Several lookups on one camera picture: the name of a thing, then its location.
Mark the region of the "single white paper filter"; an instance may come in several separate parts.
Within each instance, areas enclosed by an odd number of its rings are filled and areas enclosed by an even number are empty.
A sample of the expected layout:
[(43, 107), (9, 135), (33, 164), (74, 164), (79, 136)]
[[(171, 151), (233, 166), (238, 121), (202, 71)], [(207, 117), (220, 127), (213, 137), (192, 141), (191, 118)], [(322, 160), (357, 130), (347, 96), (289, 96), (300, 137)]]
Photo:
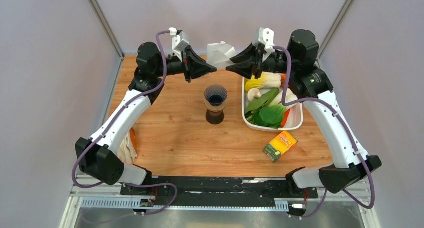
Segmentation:
[(230, 59), (237, 54), (236, 49), (224, 41), (221, 41), (220, 43), (209, 43), (207, 45), (206, 63), (218, 70), (224, 70), (226, 67), (235, 64)]

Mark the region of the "blue glass cone dripper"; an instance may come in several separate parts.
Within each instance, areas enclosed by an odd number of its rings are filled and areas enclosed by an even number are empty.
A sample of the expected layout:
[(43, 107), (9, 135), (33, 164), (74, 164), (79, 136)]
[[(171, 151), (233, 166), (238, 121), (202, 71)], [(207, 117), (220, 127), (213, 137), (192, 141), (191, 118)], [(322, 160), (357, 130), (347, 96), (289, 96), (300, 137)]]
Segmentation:
[(227, 100), (228, 92), (222, 85), (213, 84), (206, 88), (204, 96), (210, 105), (218, 107)]

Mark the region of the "brown glass coffee carafe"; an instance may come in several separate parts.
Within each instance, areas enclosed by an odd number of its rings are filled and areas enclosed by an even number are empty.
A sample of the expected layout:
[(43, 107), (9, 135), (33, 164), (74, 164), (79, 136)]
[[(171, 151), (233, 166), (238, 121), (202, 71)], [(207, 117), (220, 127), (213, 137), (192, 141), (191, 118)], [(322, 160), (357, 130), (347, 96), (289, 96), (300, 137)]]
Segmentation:
[(218, 125), (223, 122), (225, 114), (223, 111), (207, 110), (205, 114), (206, 121), (212, 125)]

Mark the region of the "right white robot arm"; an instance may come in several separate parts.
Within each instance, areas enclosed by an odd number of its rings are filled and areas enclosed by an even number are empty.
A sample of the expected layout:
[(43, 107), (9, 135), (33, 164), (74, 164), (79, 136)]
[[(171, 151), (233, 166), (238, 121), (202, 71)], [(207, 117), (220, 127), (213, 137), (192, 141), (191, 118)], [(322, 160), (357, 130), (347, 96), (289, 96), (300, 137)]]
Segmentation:
[(314, 118), (332, 156), (332, 164), (316, 168), (298, 168), (286, 175), (286, 193), (300, 196), (306, 188), (325, 188), (336, 194), (382, 166), (380, 158), (370, 155), (350, 129), (337, 102), (327, 74), (317, 67), (320, 49), (310, 30), (292, 32), (287, 47), (274, 43), (274, 32), (259, 28), (255, 39), (241, 53), (233, 56), (227, 70), (246, 79), (264, 73), (286, 74), (286, 87)]

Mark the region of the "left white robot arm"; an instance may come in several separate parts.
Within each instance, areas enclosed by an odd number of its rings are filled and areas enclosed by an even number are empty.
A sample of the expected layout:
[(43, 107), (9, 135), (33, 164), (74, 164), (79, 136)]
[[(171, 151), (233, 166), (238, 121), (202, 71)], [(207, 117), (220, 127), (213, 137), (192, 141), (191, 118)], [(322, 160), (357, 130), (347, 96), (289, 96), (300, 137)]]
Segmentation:
[(197, 55), (190, 45), (172, 55), (163, 55), (162, 47), (146, 42), (137, 51), (137, 68), (123, 101), (111, 117), (90, 137), (79, 138), (75, 143), (77, 161), (72, 169), (72, 180), (77, 187), (88, 189), (89, 185), (77, 182), (76, 171), (80, 169), (99, 181), (99, 184), (129, 184), (140, 195), (153, 189), (153, 181), (147, 178), (151, 172), (118, 158), (120, 145), (139, 117), (159, 97), (168, 75), (183, 74), (189, 83), (217, 71)]

